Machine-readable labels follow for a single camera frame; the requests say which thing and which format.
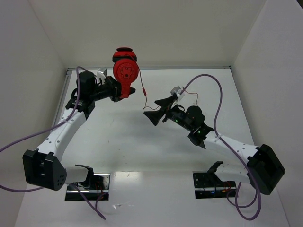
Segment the red black headphones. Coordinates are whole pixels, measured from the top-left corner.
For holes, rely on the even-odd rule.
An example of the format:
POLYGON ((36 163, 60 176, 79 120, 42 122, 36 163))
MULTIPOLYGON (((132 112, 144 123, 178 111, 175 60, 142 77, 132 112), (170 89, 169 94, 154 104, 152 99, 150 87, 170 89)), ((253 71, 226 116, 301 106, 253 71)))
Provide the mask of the red black headphones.
POLYGON ((112 56, 113 74, 121 84, 121 98, 128 98, 131 84, 136 81, 139 74, 137 66, 137 56, 132 48, 119 47, 112 56))

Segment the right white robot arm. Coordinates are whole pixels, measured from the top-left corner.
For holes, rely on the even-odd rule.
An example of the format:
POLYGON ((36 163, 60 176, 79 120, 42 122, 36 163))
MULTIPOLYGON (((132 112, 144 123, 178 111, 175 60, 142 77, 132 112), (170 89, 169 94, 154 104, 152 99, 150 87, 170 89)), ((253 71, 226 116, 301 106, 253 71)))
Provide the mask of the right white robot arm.
POLYGON ((257 147, 216 134, 213 128, 205 124, 200 107, 192 105, 184 109, 181 105, 173 104, 176 99, 173 95, 157 100, 155 103, 160 109, 145 111, 144 115, 153 125, 171 120, 189 131, 188 138, 194 145, 240 162, 233 165, 227 161, 216 161, 207 171, 207 179, 212 186, 227 181, 249 183, 261 194, 270 195, 285 174, 285 168, 273 149, 266 144, 257 147))

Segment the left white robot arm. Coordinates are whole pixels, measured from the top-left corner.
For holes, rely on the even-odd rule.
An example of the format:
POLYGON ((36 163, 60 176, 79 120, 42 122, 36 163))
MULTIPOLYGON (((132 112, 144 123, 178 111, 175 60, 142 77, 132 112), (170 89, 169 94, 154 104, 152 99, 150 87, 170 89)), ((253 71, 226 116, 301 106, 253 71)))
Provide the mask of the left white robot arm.
POLYGON ((35 150, 27 150, 22 157, 28 184, 54 191, 73 182, 79 182, 84 188, 95 184, 91 167, 64 167, 61 161, 77 130, 94 110, 95 102, 105 98, 120 101, 122 86, 110 76, 104 80, 97 79, 90 71, 78 73, 76 82, 77 88, 73 90, 56 128, 35 150))

